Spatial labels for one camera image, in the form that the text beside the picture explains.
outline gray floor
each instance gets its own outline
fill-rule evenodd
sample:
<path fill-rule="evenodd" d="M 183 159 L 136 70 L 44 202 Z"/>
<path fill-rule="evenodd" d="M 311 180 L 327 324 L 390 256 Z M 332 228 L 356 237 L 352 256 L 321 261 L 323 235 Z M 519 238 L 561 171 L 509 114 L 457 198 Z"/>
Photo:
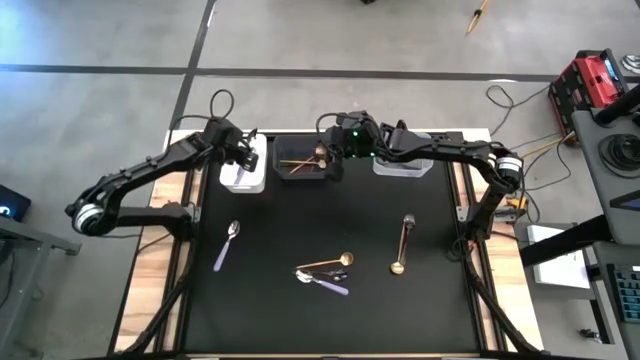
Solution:
<path fill-rule="evenodd" d="M 205 0 L 0 0 L 0 64 L 186 67 Z M 199 66 L 558 74 L 581 49 L 637 53 L 640 10 L 633 0 L 495 0 L 468 37 L 469 1 L 218 0 Z M 46 359 L 104 354 L 135 239 L 84 238 L 63 208 L 106 172 L 157 153 L 183 76 L 0 72 L 0 183 L 33 199 L 27 222 L 83 242 L 77 258 L 56 254 L 22 341 Z M 209 96 L 236 96 L 230 116 L 243 128 L 311 128 L 325 112 L 367 109 L 378 121 L 414 128 L 494 128 L 504 112 L 481 81 L 196 77 L 186 113 L 206 113 Z M 543 83 L 501 83 L 523 99 Z M 223 111 L 224 101 L 217 104 Z M 197 121 L 183 128 L 201 128 Z M 557 131 L 544 96 L 513 111 L 494 137 L 506 145 Z M 541 219 L 582 221 L 600 213 L 579 150 L 562 148 L 573 176 L 537 191 Z M 551 152 L 529 187 L 564 174 Z M 132 193 L 148 202 L 150 187 Z M 580 199 L 580 206 L 572 199 Z M 534 291 L 545 348 L 621 359 L 621 346 L 589 343 L 588 302 Z"/>

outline black mat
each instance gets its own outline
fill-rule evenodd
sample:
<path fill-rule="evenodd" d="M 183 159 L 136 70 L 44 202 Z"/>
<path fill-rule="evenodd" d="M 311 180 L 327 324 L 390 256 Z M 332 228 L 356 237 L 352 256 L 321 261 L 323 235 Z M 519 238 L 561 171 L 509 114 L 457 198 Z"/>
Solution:
<path fill-rule="evenodd" d="M 449 167 L 420 179 L 377 176 L 349 160 L 341 183 L 284 183 L 271 170 L 262 194 L 235 195 L 211 167 L 189 296 L 185 350 L 216 354 L 448 353 L 478 350 L 460 264 L 444 258 L 456 238 Z M 416 217 L 406 272 L 394 276 L 402 218 Z M 229 223 L 232 240 L 213 264 Z M 300 283 L 296 265 L 355 262 L 348 296 Z"/>

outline black container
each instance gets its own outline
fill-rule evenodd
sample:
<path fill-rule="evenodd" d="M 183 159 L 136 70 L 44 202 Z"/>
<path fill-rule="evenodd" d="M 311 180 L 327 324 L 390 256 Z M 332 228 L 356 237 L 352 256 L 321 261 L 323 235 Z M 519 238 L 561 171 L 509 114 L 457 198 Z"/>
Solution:
<path fill-rule="evenodd" d="M 317 135 L 282 135 L 273 140 L 273 170 L 283 180 L 324 180 L 325 169 L 317 165 L 305 165 L 289 174 L 296 165 L 281 164 L 280 160 L 306 161 L 313 156 L 318 145 Z"/>

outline white container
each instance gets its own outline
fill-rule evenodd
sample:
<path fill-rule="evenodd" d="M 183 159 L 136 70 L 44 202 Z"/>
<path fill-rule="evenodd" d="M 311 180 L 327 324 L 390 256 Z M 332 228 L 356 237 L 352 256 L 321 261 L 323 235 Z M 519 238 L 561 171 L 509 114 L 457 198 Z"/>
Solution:
<path fill-rule="evenodd" d="M 427 133 L 416 133 L 423 139 L 431 139 Z M 373 158 L 373 172 L 382 176 L 422 177 L 433 167 L 433 160 L 416 159 L 407 163 L 390 163 L 378 157 Z"/>
<path fill-rule="evenodd" d="M 267 137 L 257 134 L 249 146 L 258 154 L 254 172 L 242 169 L 238 164 L 224 164 L 220 169 L 220 184 L 236 194 L 259 194 L 264 190 L 267 170 Z"/>

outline wooden board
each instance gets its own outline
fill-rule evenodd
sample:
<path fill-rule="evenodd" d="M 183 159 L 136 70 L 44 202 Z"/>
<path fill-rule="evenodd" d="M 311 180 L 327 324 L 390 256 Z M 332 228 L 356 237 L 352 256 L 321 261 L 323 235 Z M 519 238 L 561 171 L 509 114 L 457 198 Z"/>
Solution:
<path fill-rule="evenodd" d="M 414 131 L 461 131 L 466 140 L 490 140 L 487 129 L 420 129 Z M 192 130 L 174 131 L 172 140 L 177 141 L 192 132 Z M 464 188 L 460 164 L 454 164 L 454 169 L 461 203 L 462 205 L 468 204 L 468 194 Z M 487 183 L 473 168 L 471 169 L 471 177 L 475 191 L 474 196 L 476 199 L 480 199 L 487 188 Z M 201 174 L 194 176 L 194 186 L 191 194 L 192 201 L 194 202 L 200 189 L 200 179 Z M 150 206 L 162 206 L 167 203 L 167 201 L 179 202 L 182 196 L 184 181 L 185 174 L 170 174 L 158 179 L 153 187 Z M 513 234 L 513 227 L 506 224 L 495 224 L 494 230 Z M 142 233 L 140 246 L 157 239 L 165 233 L 166 231 L 161 227 L 145 228 Z M 115 351 L 121 351 L 130 346 L 140 332 L 144 330 L 159 308 L 167 269 L 169 268 L 172 244 L 173 239 L 169 237 L 138 255 L 118 331 Z M 183 244 L 181 254 L 184 255 L 187 253 L 188 246 L 188 244 Z M 538 349 L 542 349 L 538 323 L 533 310 L 517 243 L 511 238 L 493 235 L 487 242 L 487 251 L 500 306 L 527 341 Z M 180 269 L 182 269 L 182 265 L 184 265 L 184 256 L 181 260 Z M 482 274 L 477 253 L 474 254 L 474 264 L 476 265 L 478 273 Z M 167 335 L 165 338 L 165 348 L 167 349 L 173 344 L 178 304 L 174 307 L 168 322 Z M 482 300 L 480 300 L 480 304 L 484 329 L 487 334 L 487 344 L 490 349 L 495 349 L 496 341 L 493 335 L 491 315 Z M 510 342 L 509 348 L 515 350 Z"/>

